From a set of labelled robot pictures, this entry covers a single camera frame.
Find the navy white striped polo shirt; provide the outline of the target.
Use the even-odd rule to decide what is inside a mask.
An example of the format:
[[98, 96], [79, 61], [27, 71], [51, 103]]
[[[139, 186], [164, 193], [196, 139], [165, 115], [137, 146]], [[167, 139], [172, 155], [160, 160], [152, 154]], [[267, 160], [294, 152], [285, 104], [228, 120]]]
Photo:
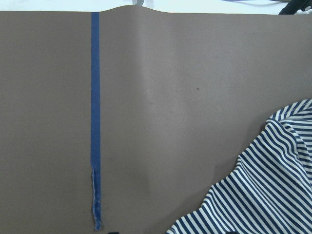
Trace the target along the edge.
[[170, 234], [309, 234], [312, 231], [312, 102], [277, 111], [234, 170]]

